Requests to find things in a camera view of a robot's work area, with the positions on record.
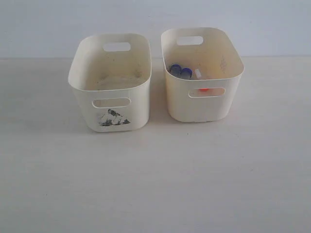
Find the cream bin with mountain print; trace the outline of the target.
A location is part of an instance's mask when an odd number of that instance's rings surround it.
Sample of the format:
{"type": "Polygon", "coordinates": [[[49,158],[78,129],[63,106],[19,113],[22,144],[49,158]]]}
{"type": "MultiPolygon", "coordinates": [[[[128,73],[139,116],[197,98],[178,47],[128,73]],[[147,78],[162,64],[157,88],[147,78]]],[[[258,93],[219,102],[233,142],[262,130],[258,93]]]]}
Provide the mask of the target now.
{"type": "Polygon", "coordinates": [[[149,120],[152,61],[140,34],[100,34],[83,39],[68,83],[87,126],[96,132],[131,131],[149,120]]]}

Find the plain cream plastic bin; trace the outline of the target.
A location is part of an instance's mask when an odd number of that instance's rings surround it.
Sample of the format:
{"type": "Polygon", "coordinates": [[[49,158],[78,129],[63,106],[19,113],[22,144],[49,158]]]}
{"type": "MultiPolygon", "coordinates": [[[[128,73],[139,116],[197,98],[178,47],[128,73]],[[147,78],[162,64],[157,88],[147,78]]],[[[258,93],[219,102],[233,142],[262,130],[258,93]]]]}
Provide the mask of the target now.
{"type": "Polygon", "coordinates": [[[170,29],[161,35],[167,106],[181,122],[207,122],[228,114],[244,72],[242,60],[227,34],[216,28],[170,29]],[[178,64],[195,71],[190,80],[170,74],[178,64]],[[200,88],[209,88],[207,92],[200,88]]]}

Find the orange-capped clear tube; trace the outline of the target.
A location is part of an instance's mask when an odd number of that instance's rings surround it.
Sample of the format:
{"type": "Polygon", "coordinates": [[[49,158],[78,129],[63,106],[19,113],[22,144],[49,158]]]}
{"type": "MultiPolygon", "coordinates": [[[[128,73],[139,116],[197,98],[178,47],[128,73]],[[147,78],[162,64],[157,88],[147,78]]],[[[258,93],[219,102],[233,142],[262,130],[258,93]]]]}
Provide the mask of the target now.
{"type": "Polygon", "coordinates": [[[201,92],[207,92],[209,90],[209,88],[200,88],[199,91],[201,92]]]}

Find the blue-capped clear tube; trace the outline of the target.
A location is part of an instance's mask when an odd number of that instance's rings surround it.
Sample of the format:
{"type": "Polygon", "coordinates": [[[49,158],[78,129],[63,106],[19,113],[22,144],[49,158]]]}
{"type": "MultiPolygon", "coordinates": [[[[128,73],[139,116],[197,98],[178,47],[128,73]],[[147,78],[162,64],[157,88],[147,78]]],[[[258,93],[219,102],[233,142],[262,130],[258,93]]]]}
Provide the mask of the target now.
{"type": "Polygon", "coordinates": [[[180,78],[183,80],[190,80],[192,77],[192,70],[189,68],[183,68],[181,70],[180,78]]]}
{"type": "Polygon", "coordinates": [[[181,74],[181,69],[182,68],[181,68],[180,65],[173,64],[173,65],[171,65],[169,72],[170,72],[171,75],[173,75],[175,77],[179,77],[180,74],[181,74]]]}

